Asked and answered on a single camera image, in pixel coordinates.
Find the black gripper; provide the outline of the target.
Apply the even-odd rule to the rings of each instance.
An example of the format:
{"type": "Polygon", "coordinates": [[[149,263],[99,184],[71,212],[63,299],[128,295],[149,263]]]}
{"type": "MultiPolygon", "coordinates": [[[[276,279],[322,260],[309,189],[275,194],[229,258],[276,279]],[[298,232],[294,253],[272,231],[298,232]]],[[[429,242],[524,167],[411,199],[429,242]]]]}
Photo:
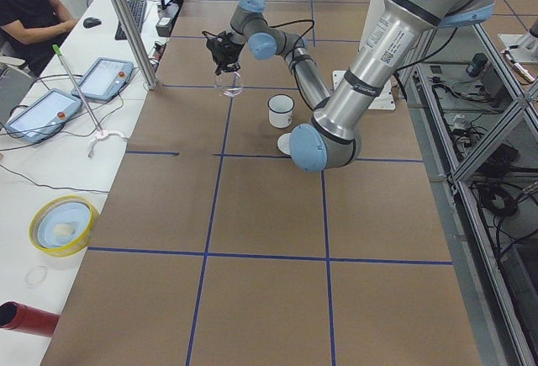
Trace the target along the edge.
{"type": "Polygon", "coordinates": [[[237,72],[240,69],[239,61],[240,53],[245,45],[245,42],[233,32],[221,32],[224,44],[223,60],[217,64],[215,74],[220,75],[223,71],[222,66],[227,66],[228,72],[237,72]]]}

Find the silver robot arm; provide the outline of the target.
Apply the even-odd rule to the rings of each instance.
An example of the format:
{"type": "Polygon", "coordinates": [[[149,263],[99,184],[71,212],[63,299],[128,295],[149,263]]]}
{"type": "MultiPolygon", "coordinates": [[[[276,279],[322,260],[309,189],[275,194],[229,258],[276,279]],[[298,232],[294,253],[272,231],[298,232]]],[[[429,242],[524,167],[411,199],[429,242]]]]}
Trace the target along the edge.
{"type": "Polygon", "coordinates": [[[333,92],[302,37],[270,26],[264,0],[239,0],[229,28],[208,35],[206,46],[216,74],[236,72],[242,49],[258,60],[280,56],[294,76],[303,100],[313,111],[307,124],[295,127],[290,154],[304,171],[320,172],[354,161],[361,149],[359,119],[390,77],[404,65],[417,39],[427,30],[478,24],[493,13],[494,0],[383,0],[384,10],[354,62],[333,92]]]}

